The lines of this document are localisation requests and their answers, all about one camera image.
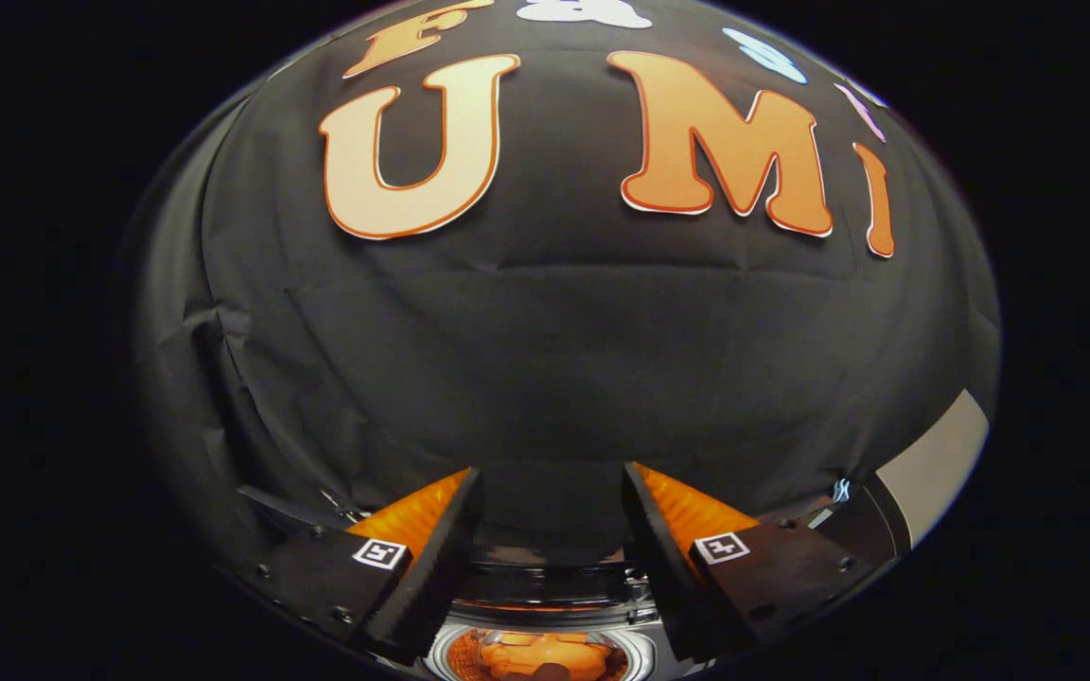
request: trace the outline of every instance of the white panel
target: white panel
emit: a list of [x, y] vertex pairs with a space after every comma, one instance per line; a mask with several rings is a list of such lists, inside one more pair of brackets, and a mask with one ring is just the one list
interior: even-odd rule
[[990, 424], [981, 406], [968, 391], [961, 391], [919, 440], [877, 470], [877, 476], [903, 509], [912, 547], [965, 487], [988, 430]]

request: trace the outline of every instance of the orange cutout letter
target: orange cutout letter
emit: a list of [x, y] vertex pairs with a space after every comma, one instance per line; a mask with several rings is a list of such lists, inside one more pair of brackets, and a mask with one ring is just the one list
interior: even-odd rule
[[342, 77], [351, 77], [385, 64], [387, 61], [405, 57], [410, 52], [419, 52], [424, 47], [431, 47], [440, 41], [438, 35], [423, 35], [424, 31], [448, 31], [465, 21], [465, 10], [475, 10], [494, 4], [494, 0], [468, 0], [467, 3], [450, 4], [447, 8], [433, 10], [417, 17], [407, 19], [396, 25], [383, 27], [382, 31], [368, 36], [368, 52], [364, 52], [360, 63], [348, 69]]
[[429, 232], [482, 197], [498, 166], [498, 77], [520, 65], [514, 54], [459, 61], [427, 74], [423, 85], [443, 90], [440, 165], [423, 182], [390, 186], [379, 167], [382, 111], [401, 89], [383, 87], [352, 99], [322, 119], [326, 135], [324, 182], [330, 217], [364, 239]]
[[889, 258], [894, 255], [894, 233], [891, 232], [891, 191], [886, 186], [886, 167], [882, 159], [865, 147], [852, 142], [852, 149], [864, 165], [864, 180], [869, 181], [869, 250]]
[[762, 89], [743, 120], [685, 61], [649, 52], [613, 52], [608, 61], [633, 76], [642, 102], [642, 169], [621, 183], [628, 205], [685, 215], [708, 210], [714, 189], [697, 174], [700, 142], [735, 212], [750, 215], [775, 162], [776, 191], [765, 204], [774, 223], [813, 236], [831, 233], [812, 112]]

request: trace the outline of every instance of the orange soft finger pad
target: orange soft finger pad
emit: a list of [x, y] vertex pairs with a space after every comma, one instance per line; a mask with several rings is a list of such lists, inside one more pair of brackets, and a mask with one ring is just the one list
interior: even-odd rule
[[749, 514], [738, 512], [735, 508], [723, 504], [714, 497], [698, 491], [675, 477], [645, 469], [639, 462], [633, 462], [633, 466], [642, 475], [650, 496], [653, 497], [658, 512], [663, 514], [667, 528], [670, 530], [670, 537], [679, 546], [679, 552], [683, 554], [689, 568], [693, 574], [698, 574], [698, 577], [700, 573], [697, 572], [697, 564], [692, 563], [692, 558], [688, 556], [689, 548], [697, 539], [760, 525], [760, 521]]
[[440, 516], [468, 473], [467, 469], [437, 479], [355, 523], [348, 532], [370, 539], [405, 544], [411, 549], [411, 564], [407, 566], [407, 572], [410, 572], [414, 568], [414, 561], [423, 556], [423, 548], [427, 546], [427, 539], [432, 538], [436, 523], [440, 522]]

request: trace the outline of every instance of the black background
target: black background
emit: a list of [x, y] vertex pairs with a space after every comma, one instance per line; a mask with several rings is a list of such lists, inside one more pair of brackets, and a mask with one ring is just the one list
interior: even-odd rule
[[[166, 154], [374, 3], [0, 3], [0, 664], [366, 677], [238, 600], [121, 437], [110, 264]], [[752, 3], [911, 122], [995, 263], [998, 422], [861, 598], [710, 678], [1090, 678], [1090, 4]]]

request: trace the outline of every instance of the black fabric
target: black fabric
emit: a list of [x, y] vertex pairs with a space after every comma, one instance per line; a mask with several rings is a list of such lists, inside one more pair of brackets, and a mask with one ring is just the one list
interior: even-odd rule
[[[770, 34], [661, 1], [633, 3], [647, 31], [528, 22], [496, 3], [342, 81], [377, 27], [444, 4], [337, 33], [261, 78], [140, 211], [146, 238], [124, 255], [131, 375], [156, 455], [223, 556], [262, 546], [238, 484], [376, 509], [479, 465], [480, 542], [594, 562], [628, 538], [626, 461], [764, 512], [889, 461], [964, 389], [991, 417], [1000, 314], [986, 255], [947, 174], [889, 111], [871, 107], [882, 144], [796, 47], [808, 85], [718, 39], [724, 25]], [[617, 50], [689, 61], [743, 112], [759, 89], [813, 112], [834, 233], [784, 232], [762, 206], [740, 219], [720, 190], [700, 216], [626, 206], [641, 112], [631, 78], [606, 63]], [[335, 226], [326, 113], [401, 87], [382, 172], [423, 180], [441, 143], [424, 76], [501, 52], [522, 65], [502, 78], [500, 160], [481, 202], [405, 239]], [[852, 142], [887, 169], [889, 260], [865, 246]], [[700, 173], [714, 180], [704, 156]]]

